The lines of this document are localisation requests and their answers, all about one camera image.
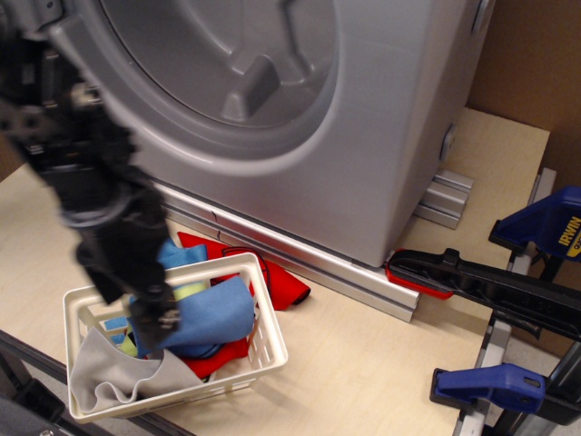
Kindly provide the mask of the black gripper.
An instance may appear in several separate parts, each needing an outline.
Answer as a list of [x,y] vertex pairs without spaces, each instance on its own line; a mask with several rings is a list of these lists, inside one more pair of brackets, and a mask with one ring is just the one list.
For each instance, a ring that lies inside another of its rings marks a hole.
[[75,229],[81,235],[77,260],[103,300],[112,303],[129,293],[137,338],[154,350],[178,331],[182,317],[158,262],[169,238],[161,196],[149,184],[124,184],[112,206],[94,212]]

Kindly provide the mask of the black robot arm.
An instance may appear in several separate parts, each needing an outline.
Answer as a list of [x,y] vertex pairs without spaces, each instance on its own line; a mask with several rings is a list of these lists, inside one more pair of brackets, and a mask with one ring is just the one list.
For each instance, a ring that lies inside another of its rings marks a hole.
[[146,348],[160,348],[181,314],[158,254],[169,231],[162,198],[131,162],[127,129],[96,89],[43,41],[1,15],[1,131],[53,190],[63,224],[78,233],[77,261],[103,299],[133,297],[129,311]]

